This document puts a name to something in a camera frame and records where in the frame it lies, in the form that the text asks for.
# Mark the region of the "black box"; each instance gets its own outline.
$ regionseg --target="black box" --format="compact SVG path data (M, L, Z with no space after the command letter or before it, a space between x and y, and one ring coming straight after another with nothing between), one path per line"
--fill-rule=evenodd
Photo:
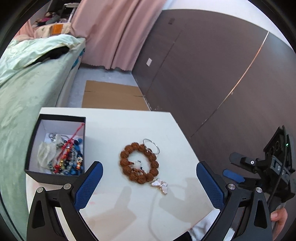
M49 133L58 133L67 135L69 138L76 130L84 123L84 126L78 131L75 138L82 138L81 153L83 154L83 170L84 173L84 140L85 140L85 117L67 116L67 115L45 115L40 114L37 123L34 127L25 162L25 172L39 183L48 183L55 185L64 185L73 183L78 175L66 176L52 174L50 170L41 167L37 161L37 153L42 142L50 142Z

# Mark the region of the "butterfly pendant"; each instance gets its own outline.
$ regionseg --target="butterfly pendant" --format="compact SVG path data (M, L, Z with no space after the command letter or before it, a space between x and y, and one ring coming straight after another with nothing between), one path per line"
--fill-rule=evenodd
M160 178L151 183L154 187L159 187L164 194L168 193L168 184L163 182Z

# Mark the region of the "dark brown wall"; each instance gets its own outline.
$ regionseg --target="dark brown wall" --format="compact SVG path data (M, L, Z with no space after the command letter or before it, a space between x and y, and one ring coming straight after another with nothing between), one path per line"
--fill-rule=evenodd
M230 168L252 176L230 165L230 153L262 158L263 148L283 124L296 138L296 55L271 33L233 94L212 115L266 34L220 13L166 10L133 70L151 109L171 112L199 160L207 161L216 173ZM289 219L280 237L296 217L295 203L292 199L286 205Z

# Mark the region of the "blue gripper pad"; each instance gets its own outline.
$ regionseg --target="blue gripper pad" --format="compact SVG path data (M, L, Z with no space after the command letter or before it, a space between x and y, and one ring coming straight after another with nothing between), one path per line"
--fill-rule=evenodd
M202 184L205 192L207 193L214 208L220 209L224 208L224 195L217 183L214 181L212 176L206 170L202 163L198 163L196 166L196 175Z
M223 171L223 176L235 181L236 183L243 183L245 181L245 179L242 175L239 175L229 169L225 169Z
M102 163L98 162L98 164L76 192L74 207L77 211L86 207L102 176L103 165Z

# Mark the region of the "brown cardboard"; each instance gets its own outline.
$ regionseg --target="brown cardboard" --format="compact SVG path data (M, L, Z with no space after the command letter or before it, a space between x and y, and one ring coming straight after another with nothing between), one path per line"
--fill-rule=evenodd
M82 108L149 110L138 87L92 80L86 82Z

